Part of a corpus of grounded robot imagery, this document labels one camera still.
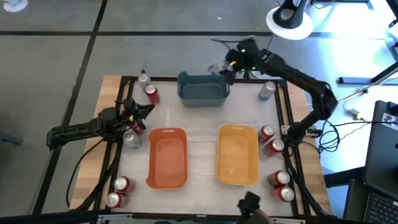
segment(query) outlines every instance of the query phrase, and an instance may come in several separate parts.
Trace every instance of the laptop keyboard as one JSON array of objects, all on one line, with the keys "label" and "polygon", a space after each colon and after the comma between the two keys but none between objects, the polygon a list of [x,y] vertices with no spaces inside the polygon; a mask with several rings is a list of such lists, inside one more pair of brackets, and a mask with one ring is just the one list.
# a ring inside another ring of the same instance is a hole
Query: laptop keyboard
[{"label": "laptop keyboard", "polygon": [[365,214],[366,222],[398,224],[398,203],[371,193]]}]

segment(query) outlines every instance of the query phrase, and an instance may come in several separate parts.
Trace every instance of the gray floor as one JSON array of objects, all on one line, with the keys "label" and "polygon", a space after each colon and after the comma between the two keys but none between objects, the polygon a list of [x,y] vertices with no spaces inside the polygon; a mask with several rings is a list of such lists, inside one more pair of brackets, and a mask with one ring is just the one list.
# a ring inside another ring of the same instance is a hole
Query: gray floor
[{"label": "gray floor", "polygon": [[[101,1],[29,1],[15,14],[0,9],[0,30],[77,30],[93,29]],[[100,30],[106,31],[268,31],[266,13],[274,1],[127,1],[109,0]],[[307,38],[288,41],[276,38],[271,51],[293,67],[330,82],[337,98],[360,86],[338,86],[337,77],[373,77],[394,62],[383,40],[391,13],[375,4],[370,11],[362,3],[334,3],[324,9],[307,8],[314,21],[314,32],[328,32],[334,38]],[[97,37],[81,87],[72,123],[92,118],[104,75],[176,76],[182,70],[201,74],[226,53],[212,37]],[[242,37],[217,37],[236,40]],[[7,206],[0,216],[30,212],[49,152],[47,131],[60,124],[72,86],[78,74],[89,37],[0,36],[0,131],[24,139],[22,146],[0,143],[0,196]],[[258,37],[265,47],[268,37]],[[383,86],[362,100],[364,111],[371,100],[393,100],[396,87]],[[331,122],[351,121],[342,104]],[[341,134],[355,126],[342,127]],[[369,128],[355,132],[341,142],[335,153],[322,154],[324,173],[338,172],[364,164]],[[67,210],[65,189],[73,166],[85,142],[63,148],[47,197],[44,212]],[[343,214],[344,188],[330,189],[333,213]]]}]

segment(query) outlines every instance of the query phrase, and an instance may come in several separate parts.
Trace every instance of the plastic bin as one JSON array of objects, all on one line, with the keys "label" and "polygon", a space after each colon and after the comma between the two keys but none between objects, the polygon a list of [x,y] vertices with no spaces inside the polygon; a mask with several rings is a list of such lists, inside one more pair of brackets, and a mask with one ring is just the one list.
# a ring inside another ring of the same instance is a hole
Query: plastic bin
[{"label": "plastic bin", "polygon": [[257,133],[252,127],[226,124],[220,128],[217,178],[234,185],[253,185],[259,180]]},{"label": "plastic bin", "polygon": [[178,95],[187,107],[221,106],[229,95],[222,75],[178,75]]},{"label": "plastic bin", "polygon": [[188,179],[187,135],[181,128],[157,128],[149,133],[147,185],[153,189],[178,189]]}]

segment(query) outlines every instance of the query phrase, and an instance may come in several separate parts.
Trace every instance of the silver can top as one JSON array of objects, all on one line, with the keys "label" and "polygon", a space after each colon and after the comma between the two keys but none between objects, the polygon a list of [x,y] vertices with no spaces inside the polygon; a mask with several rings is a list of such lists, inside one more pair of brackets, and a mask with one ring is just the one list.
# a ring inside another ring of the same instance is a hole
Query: silver can top
[{"label": "silver can top", "polygon": [[132,140],[134,140],[134,138],[135,138],[134,133],[132,133],[132,132],[130,132],[130,131],[126,131],[126,132],[123,134],[123,141],[131,142]]},{"label": "silver can top", "polygon": [[294,192],[290,187],[283,187],[282,190],[280,190],[280,196],[284,201],[291,202],[294,198]]},{"label": "silver can top", "polygon": [[156,87],[154,85],[147,85],[145,87],[145,92],[147,94],[152,94],[152,93],[156,92]]},{"label": "silver can top", "polygon": [[114,193],[114,192],[108,194],[108,196],[106,197],[106,205],[109,208],[113,208],[113,207],[117,206],[119,201],[120,201],[119,195],[117,193]]},{"label": "silver can top", "polygon": [[278,179],[279,183],[281,183],[281,184],[288,184],[290,181],[290,175],[282,170],[278,172],[278,174],[276,175],[276,178]]},{"label": "silver can top", "polygon": [[266,82],[265,86],[266,86],[266,89],[270,90],[270,91],[274,91],[276,89],[274,82],[268,81],[268,82]]},{"label": "silver can top", "polygon": [[138,81],[139,81],[139,82],[146,82],[146,81],[148,81],[148,76],[147,76],[147,74],[141,74],[141,75],[139,75]]},{"label": "silver can top", "polygon": [[127,187],[127,178],[118,177],[114,180],[113,186],[116,190],[124,190]]},{"label": "silver can top", "polygon": [[282,140],[280,139],[274,139],[272,140],[272,147],[276,150],[276,151],[282,151],[284,150],[285,144]]},{"label": "silver can top", "polygon": [[265,133],[268,136],[273,136],[275,134],[274,128],[269,126],[269,125],[264,125],[262,127],[262,132]]}]

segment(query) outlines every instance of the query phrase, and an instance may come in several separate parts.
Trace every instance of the orange plastic bin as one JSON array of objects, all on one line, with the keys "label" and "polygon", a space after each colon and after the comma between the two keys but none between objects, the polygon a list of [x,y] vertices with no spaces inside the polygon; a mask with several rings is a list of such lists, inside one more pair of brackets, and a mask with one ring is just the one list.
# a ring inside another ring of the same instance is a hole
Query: orange plastic bin
[{"label": "orange plastic bin", "polygon": [[226,124],[218,133],[217,178],[224,184],[253,185],[259,179],[257,132]]},{"label": "orange plastic bin", "polygon": [[157,128],[149,133],[150,158],[147,185],[178,189],[188,179],[187,135],[181,128]]}]

